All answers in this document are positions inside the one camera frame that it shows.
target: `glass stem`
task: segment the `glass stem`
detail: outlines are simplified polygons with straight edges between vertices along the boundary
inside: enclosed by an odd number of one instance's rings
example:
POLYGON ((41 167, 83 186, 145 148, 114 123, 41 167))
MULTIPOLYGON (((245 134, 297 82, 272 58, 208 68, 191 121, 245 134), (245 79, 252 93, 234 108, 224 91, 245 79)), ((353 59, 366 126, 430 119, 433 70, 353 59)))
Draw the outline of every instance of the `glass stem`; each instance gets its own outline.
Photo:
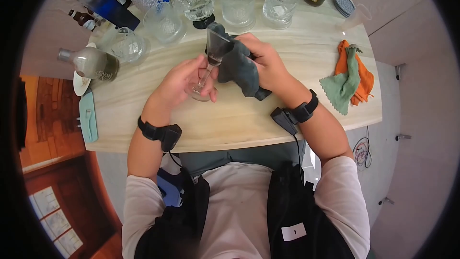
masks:
POLYGON ((211 65, 208 63, 207 67, 206 67, 206 72, 204 73, 204 76, 200 79, 199 83, 198 83, 198 86, 200 88, 203 88, 204 87, 204 83, 206 83, 206 80, 207 78, 209 77, 209 75, 211 74, 211 70, 214 68, 214 65, 211 65))

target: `white t-shirt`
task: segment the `white t-shirt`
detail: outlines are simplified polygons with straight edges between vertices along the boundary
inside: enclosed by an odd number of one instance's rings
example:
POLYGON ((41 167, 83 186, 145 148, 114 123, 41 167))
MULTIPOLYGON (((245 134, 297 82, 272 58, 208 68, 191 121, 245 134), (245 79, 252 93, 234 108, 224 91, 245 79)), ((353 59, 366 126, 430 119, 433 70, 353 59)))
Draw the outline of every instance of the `white t-shirt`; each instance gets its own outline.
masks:
MULTIPOLYGON (((267 198, 271 172, 262 165, 231 162, 203 174, 210 195, 200 258, 270 258, 267 198)), ((365 258, 370 250, 369 218, 355 162, 338 157, 325 164, 314 197, 355 258, 365 258)), ((128 176, 122 229, 124 259, 134 257, 139 239, 164 208, 160 190, 152 180, 128 176)))

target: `green cloth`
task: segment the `green cloth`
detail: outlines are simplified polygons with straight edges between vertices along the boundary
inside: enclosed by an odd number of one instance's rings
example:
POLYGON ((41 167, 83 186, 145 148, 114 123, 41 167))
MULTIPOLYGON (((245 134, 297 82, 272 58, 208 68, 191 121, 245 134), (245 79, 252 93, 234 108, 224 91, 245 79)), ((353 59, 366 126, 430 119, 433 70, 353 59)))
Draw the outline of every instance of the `green cloth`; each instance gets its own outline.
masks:
POLYGON ((345 51, 347 53, 348 72, 319 80, 332 106, 343 115, 348 114, 348 104, 361 81, 358 73, 358 61, 355 55, 356 51, 362 53, 356 44, 345 47, 345 51))

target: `hand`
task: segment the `hand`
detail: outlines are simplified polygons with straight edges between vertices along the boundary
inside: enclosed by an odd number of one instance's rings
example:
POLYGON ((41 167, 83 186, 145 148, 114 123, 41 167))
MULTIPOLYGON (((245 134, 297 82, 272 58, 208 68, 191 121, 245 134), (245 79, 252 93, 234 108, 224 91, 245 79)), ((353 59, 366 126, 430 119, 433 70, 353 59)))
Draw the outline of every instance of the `hand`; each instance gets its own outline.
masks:
MULTIPOLYGON (((163 113, 162 117, 167 117, 164 113, 170 113, 171 110, 187 99, 189 84, 198 83, 204 75, 206 67, 207 59, 203 54, 198 55, 197 58, 182 61, 179 65, 173 67, 157 89, 150 95, 142 112, 142 118, 151 118, 153 117, 152 113, 157 113, 157 117, 160 116, 159 113, 163 113)), ((218 69, 214 68, 201 91, 202 96, 209 94, 212 102, 217 99, 218 92, 214 88, 214 79, 217 78, 217 73, 218 69)))
POLYGON ((259 72, 259 85, 279 95, 287 80, 293 77, 286 70, 278 52, 270 43, 260 41, 252 33, 239 35, 235 39, 240 40, 256 56, 254 63, 259 72))

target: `marble table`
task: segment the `marble table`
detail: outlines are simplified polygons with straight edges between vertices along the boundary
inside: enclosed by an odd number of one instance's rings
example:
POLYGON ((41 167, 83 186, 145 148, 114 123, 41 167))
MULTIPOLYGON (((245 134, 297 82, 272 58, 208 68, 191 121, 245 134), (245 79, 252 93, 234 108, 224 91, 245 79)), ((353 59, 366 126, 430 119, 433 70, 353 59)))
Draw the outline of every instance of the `marble table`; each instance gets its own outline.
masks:
MULTIPOLYGON (((272 44, 288 71, 318 94, 320 102, 345 130, 382 121, 379 75, 363 25, 344 35, 335 27, 344 17, 332 0, 326 0, 320 7, 299 0, 292 25, 285 30, 274 30, 264 26, 260 19, 263 3, 264 0, 256 0, 257 22, 250 32, 272 44), (347 116, 332 107, 319 83, 320 78, 333 75, 339 56, 337 45, 343 39, 360 47, 363 51, 359 55, 361 60, 375 76, 371 92, 374 97, 370 96, 367 103, 359 106, 350 104, 347 116)), ((143 18, 134 6, 129 9, 138 18, 143 18)), ((216 0, 214 15, 216 22, 228 27, 222 19, 220 0, 216 0)), ((161 46, 141 23, 135 33, 150 41, 148 56, 137 65, 121 64, 113 82, 91 83, 99 138, 86 143, 87 150, 126 153, 148 96, 172 67, 204 52, 206 31, 195 29, 191 21, 183 20, 187 24, 187 34, 172 47, 161 46)), ((90 38, 90 42, 97 40, 96 37, 90 38)), ((283 106, 276 96, 270 95, 263 101, 246 98, 233 82, 217 83, 216 88, 219 90, 216 103, 189 98, 172 113, 171 123, 179 124, 183 130, 172 152, 225 150, 293 141, 293 137, 270 118, 273 109, 283 106)))

